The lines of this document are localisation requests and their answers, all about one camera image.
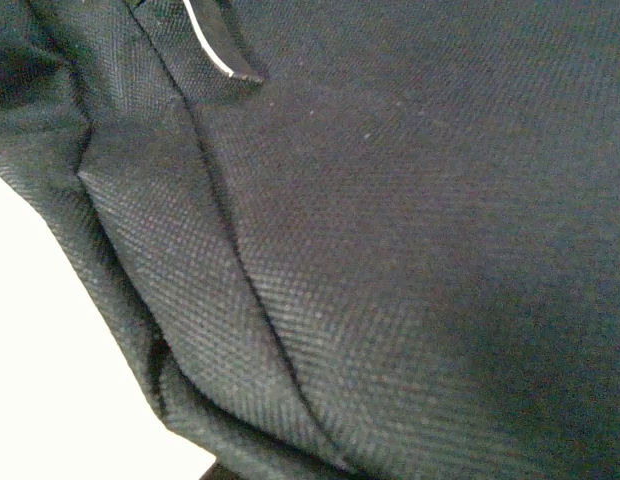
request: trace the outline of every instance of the pull tab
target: pull tab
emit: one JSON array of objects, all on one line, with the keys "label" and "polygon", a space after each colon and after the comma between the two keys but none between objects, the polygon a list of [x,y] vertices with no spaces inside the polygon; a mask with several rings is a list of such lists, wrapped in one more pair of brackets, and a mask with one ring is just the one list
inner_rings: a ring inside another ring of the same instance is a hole
[{"label": "pull tab", "polygon": [[183,0],[201,47],[217,69],[229,78],[263,83],[235,47],[215,0]]}]

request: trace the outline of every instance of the textured fabric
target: textured fabric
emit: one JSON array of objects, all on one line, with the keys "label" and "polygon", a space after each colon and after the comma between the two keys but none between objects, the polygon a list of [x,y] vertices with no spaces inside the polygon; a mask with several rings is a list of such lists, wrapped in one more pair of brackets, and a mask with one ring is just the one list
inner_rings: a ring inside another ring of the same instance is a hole
[{"label": "textured fabric", "polygon": [[246,479],[620,478],[620,0],[0,0],[0,175]]}]

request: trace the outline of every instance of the white background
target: white background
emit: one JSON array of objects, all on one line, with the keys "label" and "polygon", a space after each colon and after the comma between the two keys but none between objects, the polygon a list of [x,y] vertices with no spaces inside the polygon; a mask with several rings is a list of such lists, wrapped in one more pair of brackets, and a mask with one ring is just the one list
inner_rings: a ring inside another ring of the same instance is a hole
[{"label": "white background", "polygon": [[0,480],[198,480],[213,463],[154,416],[52,233],[0,180]]}]

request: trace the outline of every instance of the woven fabric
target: woven fabric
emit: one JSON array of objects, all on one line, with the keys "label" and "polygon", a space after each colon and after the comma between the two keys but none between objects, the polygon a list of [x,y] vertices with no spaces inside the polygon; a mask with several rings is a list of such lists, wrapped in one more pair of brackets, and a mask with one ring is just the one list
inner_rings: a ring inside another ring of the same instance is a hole
[{"label": "woven fabric", "polygon": [[620,478],[620,0],[0,0],[0,175],[246,479]]}]

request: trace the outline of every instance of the metal zipper pull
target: metal zipper pull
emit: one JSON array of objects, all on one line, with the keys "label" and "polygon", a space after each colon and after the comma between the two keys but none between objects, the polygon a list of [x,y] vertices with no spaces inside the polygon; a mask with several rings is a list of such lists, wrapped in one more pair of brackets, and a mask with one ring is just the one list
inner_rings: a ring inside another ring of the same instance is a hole
[{"label": "metal zipper pull", "polygon": [[215,0],[183,0],[201,47],[217,69],[229,78],[262,83],[263,78],[235,47]]}]

